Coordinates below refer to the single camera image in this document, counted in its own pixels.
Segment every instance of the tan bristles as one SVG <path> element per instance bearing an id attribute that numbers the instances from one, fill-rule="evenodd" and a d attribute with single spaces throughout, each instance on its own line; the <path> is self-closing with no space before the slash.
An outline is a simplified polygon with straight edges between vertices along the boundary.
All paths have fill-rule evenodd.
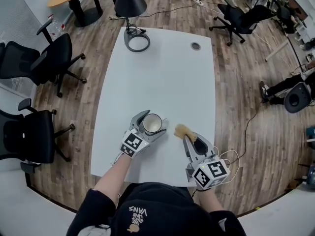
<path id="1" fill-rule="evenodd" d="M 193 143 L 197 140 L 197 137 L 194 135 L 194 133 L 183 124 L 178 124 L 176 126 L 174 135 L 181 139 L 184 139 L 185 136 L 188 136 Z"/>

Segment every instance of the white tabletop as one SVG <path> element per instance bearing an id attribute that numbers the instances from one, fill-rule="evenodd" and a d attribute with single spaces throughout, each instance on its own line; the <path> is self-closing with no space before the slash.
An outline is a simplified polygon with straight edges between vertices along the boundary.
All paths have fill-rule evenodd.
<path id="1" fill-rule="evenodd" d="M 132 117 L 151 110 L 167 118 L 167 132 L 133 159 L 125 181 L 195 186 L 187 180 L 189 160 L 183 141 L 173 133 L 182 123 L 214 142 L 216 94 L 211 40 L 179 31 L 147 30 L 151 45 L 141 53 L 126 48 L 125 28 L 116 40 L 98 105 L 91 174 L 102 176 L 110 169 Z M 192 49 L 193 42 L 200 44 L 199 51 Z"/>

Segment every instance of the black table leg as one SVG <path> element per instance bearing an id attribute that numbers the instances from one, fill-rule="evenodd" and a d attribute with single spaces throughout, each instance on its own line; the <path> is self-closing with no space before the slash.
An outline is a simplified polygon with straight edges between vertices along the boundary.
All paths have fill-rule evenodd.
<path id="1" fill-rule="evenodd" d="M 76 27 L 88 26 L 97 21 L 103 14 L 99 0 L 94 0 L 96 7 L 83 11 L 79 0 L 70 0 L 69 7 L 73 10 L 77 20 L 74 22 Z"/>
<path id="2" fill-rule="evenodd" d="M 95 5 L 96 5 L 96 8 L 97 8 L 98 13 L 99 13 L 100 15 L 102 15 L 102 14 L 103 14 L 103 10 L 102 10 L 102 8 L 100 7 L 99 0 L 94 0 L 94 2 L 95 2 Z"/>

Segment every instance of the desk lamp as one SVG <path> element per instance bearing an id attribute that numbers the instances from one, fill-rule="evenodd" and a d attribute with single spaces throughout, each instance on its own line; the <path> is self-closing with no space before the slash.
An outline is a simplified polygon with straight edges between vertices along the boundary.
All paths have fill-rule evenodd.
<path id="1" fill-rule="evenodd" d="M 145 34 L 145 29 L 140 29 L 136 25 L 129 23 L 129 18 L 140 16 L 147 9 L 147 4 L 144 0 L 116 0 L 115 11 L 118 15 L 126 18 L 126 30 L 124 32 L 124 39 L 126 47 L 132 52 L 142 52 L 148 49 L 150 39 Z M 129 42 L 135 37 L 143 37 L 148 41 L 148 45 L 143 49 L 133 49 L 129 46 Z"/>

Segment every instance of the white cube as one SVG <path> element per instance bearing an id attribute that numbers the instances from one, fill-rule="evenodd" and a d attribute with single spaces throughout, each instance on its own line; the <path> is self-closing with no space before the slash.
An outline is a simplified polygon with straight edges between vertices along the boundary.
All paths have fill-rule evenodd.
<path id="1" fill-rule="evenodd" d="M 192 177 L 203 189 L 209 189 L 221 184 L 229 175 L 230 170 L 221 159 L 199 164 Z"/>
<path id="2" fill-rule="evenodd" d="M 122 144 L 120 146 L 120 151 L 127 156 L 134 158 L 138 153 L 143 151 L 149 145 L 148 142 L 143 140 L 137 135 L 137 130 L 127 130 Z"/>

